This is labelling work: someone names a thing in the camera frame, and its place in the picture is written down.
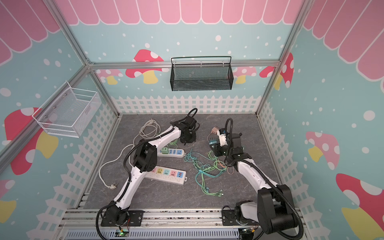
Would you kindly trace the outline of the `green plug adapter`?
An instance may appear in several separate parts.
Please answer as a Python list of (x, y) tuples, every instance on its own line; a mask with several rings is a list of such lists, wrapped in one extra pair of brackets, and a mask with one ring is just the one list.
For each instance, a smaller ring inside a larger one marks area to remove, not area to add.
[(169, 148), (164, 147), (164, 148), (161, 149), (160, 153), (163, 154), (163, 155), (167, 155), (167, 154), (169, 154), (169, 151), (170, 151)]

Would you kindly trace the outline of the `small white blue power strip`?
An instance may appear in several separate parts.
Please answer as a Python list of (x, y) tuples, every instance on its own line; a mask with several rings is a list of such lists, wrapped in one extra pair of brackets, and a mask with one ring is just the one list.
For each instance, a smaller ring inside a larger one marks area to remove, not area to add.
[(169, 154), (167, 155), (163, 155), (160, 153), (160, 151), (158, 152), (158, 156), (160, 157), (168, 157), (168, 158), (184, 158), (186, 156), (186, 153), (184, 150), (182, 149), (171, 149), (169, 148)]

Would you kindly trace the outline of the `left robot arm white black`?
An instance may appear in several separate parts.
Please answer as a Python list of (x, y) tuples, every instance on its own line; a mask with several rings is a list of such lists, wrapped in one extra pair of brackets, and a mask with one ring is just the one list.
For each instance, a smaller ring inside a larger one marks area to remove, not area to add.
[(176, 139), (184, 144), (196, 141), (196, 131), (200, 127), (195, 119), (197, 112), (198, 109), (193, 108), (184, 118), (171, 122), (167, 130), (153, 138), (140, 140), (127, 153), (123, 167), (128, 172), (128, 178), (118, 195), (108, 205), (102, 207), (96, 216), (96, 231), (100, 239), (105, 240), (106, 237), (100, 231), (99, 219), (106, 220), (119, 228), (130, 221), (129, 208), (133, 196), (145, 176), (156, 167), (158, 152)]

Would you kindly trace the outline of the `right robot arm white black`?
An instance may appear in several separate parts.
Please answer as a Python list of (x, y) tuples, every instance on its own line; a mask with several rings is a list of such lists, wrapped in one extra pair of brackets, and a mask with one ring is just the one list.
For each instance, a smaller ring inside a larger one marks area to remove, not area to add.
[(262, 229), (256, 237), (277, 233), (287, 240), (300, 240), (304, 224), (295, 208), (292, 192), (287, 185), (279, 185), (256, 166), (252, 157), (244, 152), (242, 134), (233, 132), (233, 119), (217, 131), (217, 139), (210, 141), (216, 157), (224, 157), (226, 167), (233, 167), (246, 178), (257, 192), (257, 201), (243, 201), (236, 205), (237, 221), (254, 221)]

